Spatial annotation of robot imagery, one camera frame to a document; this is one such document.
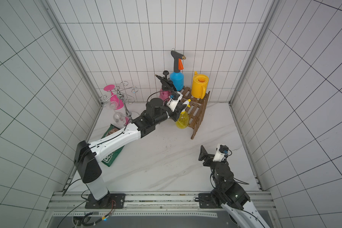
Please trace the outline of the pink pump sprayer bottle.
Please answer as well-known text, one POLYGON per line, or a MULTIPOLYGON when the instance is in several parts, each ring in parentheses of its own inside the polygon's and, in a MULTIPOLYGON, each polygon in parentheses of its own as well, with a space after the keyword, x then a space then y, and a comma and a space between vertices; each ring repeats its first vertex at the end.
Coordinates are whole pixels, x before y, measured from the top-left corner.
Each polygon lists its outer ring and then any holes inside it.
POLYGON ((170 78, 168 78, 169 71, 163 71, 163 77, 159 75, 155 75, 161 82, 161 90, 159 98, 163 100, 163 102, 169 101, 170 99, 177 100, 180 97, 180 94, 176 90, 173 82, 170 78))

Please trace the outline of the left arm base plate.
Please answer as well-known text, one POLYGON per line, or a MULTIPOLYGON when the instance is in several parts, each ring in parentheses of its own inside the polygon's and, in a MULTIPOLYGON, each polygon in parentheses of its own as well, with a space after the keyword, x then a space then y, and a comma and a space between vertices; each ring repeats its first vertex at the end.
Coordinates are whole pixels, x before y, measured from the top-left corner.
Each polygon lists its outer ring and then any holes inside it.
POLYGON ((96 200, 93 194, 89 194, 85 208, 92 210, 122 209, 124 207, 125 197, 126 194, 124 193, 108 193, 102 199, 96 200))

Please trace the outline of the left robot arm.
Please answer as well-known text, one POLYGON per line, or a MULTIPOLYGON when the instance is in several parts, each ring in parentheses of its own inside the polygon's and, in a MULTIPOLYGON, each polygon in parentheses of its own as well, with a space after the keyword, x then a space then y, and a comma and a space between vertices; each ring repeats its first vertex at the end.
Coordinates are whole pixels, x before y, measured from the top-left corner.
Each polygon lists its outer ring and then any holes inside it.
POLYGON ((82 182, 88 187, 90 195, 86 200, 86 209, 108 209, 112 203, 116 208, 123 208, 124 194, 111 194, 102 178, 100 163, 117 149, 147 136, 155 127, 172 119, 178 121, 180 114, 190 106, 190 100, 170 99, 164 103, 160 98, 153 98, 146 103, 146 109, 139 117, 132 120, 121 130, 98 141, 77 145, 74 165, 82 182))

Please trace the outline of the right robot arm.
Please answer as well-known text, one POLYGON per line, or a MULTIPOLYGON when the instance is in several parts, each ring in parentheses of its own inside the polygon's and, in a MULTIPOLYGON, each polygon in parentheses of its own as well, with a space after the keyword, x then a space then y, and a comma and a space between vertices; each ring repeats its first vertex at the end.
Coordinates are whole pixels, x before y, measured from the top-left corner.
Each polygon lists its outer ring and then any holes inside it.
POLYGON ((242 187, 246 182, 234 177, 227 161, 230 155, 232 152, 226 145, 218 144, 215 154, 209 154, 204 146, 200 147, 198 160, 210 168, 213 190, 200 193, 194 201, 199 203, 201 209, 223 208, 239 228, 268 228, 268 223, 242 187))

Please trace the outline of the yellow watering can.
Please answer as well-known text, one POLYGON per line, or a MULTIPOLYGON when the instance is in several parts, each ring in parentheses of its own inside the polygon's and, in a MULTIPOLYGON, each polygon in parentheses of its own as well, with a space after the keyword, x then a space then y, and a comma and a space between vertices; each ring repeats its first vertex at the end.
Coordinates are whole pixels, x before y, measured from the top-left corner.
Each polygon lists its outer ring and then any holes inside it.
POLYGON ((206 75, 199 74, 195 71, 192 79, 192 90, 191 94, 194 98, 203 99, 206 95, 209 78, 206 75))

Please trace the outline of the small yellow spray bottle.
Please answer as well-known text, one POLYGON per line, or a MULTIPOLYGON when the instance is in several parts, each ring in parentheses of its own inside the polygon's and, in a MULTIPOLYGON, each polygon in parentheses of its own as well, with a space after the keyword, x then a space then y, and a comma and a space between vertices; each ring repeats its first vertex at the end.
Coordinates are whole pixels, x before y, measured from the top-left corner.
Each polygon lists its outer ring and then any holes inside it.
POLYGON ((178 121, 176 122, 176 126, 179 128, 179 129, 184 129, 186 128, 188 125, 189 125, 189 121, 190 121, 190 118, 189 118, 189 114, 186 112, 186 108, 187 107, 191 107, 190 106, 190 102, 191 100, 188 99, 186 100, 183 104, 186 105, 185 109, 183 109, 180 113, 180 116, 179 116, 179 119, 178 121))

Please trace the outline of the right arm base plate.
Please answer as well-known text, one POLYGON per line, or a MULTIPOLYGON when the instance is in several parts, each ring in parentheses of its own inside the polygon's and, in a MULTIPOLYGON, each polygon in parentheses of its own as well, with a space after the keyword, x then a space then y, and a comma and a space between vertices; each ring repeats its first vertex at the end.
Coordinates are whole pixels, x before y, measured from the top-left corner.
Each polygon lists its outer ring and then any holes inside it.
POLYGON ((201 209, 221 209, 221 205, 226 203, 221 195, 216 192, 199 193, 194 201, 199 203, 201 209))

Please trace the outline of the blue spray bottle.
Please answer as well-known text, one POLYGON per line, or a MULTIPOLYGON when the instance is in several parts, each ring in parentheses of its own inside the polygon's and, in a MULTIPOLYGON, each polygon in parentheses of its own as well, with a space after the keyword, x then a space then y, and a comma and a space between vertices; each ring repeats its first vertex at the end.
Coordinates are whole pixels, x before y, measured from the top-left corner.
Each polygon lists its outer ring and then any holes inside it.
POLYGON ((182 61, 186 59, 186 57, 175 51, 171 50, 171 55, 173 57, 173 72, 170 74, 170 79, 173 82, 177 91, 181 91, 184 87, 184 74, 181 72, 184 67, 182 61))

